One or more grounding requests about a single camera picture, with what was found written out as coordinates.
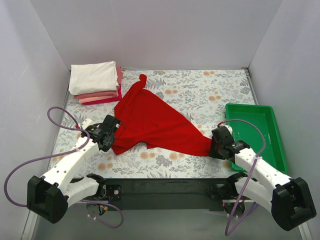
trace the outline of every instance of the stack of folded clothes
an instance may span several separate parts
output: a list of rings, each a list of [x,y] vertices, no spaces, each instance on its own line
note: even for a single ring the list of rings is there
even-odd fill
[[[69,91],[83,105],[120,101],[122,77],[114,61],[71,65]]]

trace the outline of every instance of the red cloth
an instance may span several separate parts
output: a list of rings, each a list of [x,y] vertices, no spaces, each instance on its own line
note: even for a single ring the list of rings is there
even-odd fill
[[[88,102],[84,102],[82,104],[83,105],[105,104],[105,103],[120,101],[121,99],[122,99],[122,94],[121,94],[121,85],[120,85],[120,87],[118,89],[118,96],[117,97],[106,98],[106,99],[97,100],[97,101],[88,101]]]
[[[152,92],[143,89],[147,76],[132,85],[115,106],[114,116],[122,121],[112,149],[116,155],[124,153],[137,143],[148,149],[161,147],[180,153],[208,156],[211,139]]]

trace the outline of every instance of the plastic tray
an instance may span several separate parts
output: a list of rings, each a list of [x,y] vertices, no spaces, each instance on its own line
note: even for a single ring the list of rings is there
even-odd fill
[[[228,103],[225,106],[226,119],[242,119],[256,125],[265,137],[266,148],[262,158],[279,172],[287,173],[285,154],[280,139],[274,110],[270,106],[245,105]],[[228,122],[233,129],[235,141],[243,140],[257,153],[263,146],[257,130],[244,122]],[[244,169],[232,164],[235,171],[244,172]]]

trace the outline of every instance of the black clamp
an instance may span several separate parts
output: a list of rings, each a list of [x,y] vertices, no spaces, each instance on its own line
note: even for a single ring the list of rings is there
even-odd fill
[[[309,186],[300,177],[291,179],[284,185],[276,185],[271,203],[271,214],[274,220],[286,231],[317,215]]]
[[[96,194],[94,196],[88,197],[90,200],[91,200],[91,198],[94,198],[95,200],[97,200],[97,198],[99,198],[99,200],[104,200],[103,199],[104,196],[112,197],[113,201],[121,200],[121,196],[122,196],[122,186],[121,185],[107,184],[108,181],[105,178],[103,178],[102,176],[99,176],[97,174],[93,174],[93,173],[88,174],[87,177],[96,180],[96,182],[99,184],[99,187],[96,191]]]
[[[226,178],[226,183],[223,186],[212,186],[211,198],[213,200],[235,199],[239,195],[235,183],[238,182],[239,179],[245,178],[247,176],[248,175],[244,172],[237,172]]]
[[[230,159],[234,162],[235,154],[250,146],[242,140],[235,141],[226,126],[212,130],[209,157],[215,159]]]
[[[50,184],[33,176],[27,184],[26,207],[40,215],[50,223],[57,223],[68,209],[67,196],[58,188],[58,184]]]
[[[114,116],[107,115],[103,123],[90,125],[85,130],[90,134],[92,141],[98,143],[99,150],[107,152],[116,140],[114,134],[118,130],[120,123],[121,121]]]

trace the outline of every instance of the patterned fabric surface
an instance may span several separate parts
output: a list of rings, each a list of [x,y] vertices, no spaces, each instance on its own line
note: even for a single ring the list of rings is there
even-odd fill
[[[211,138],[211,130],[226,117],[227,103],[255,104],[244,70],[125,70],[122,94],[139,81],[139,75],[147,76],[146,89],[183,114],[202,134]],[[107,114],[114,115],[118,102],[81,105],[68,97],[66,109],[79,123],[86,118],[100,123]],[[74,127],[66,114],[62,124]],[[53,153],[68,151],[80,133],[60,129]],[[61,157],[51,159],[54,167]],[[116,156],[110,149],[92,157],[75,176],[90,173],[104,178],[226,178],[233,171],[227,160],[192,156],[163,148],[147,149],[139,143],[129,151]]]

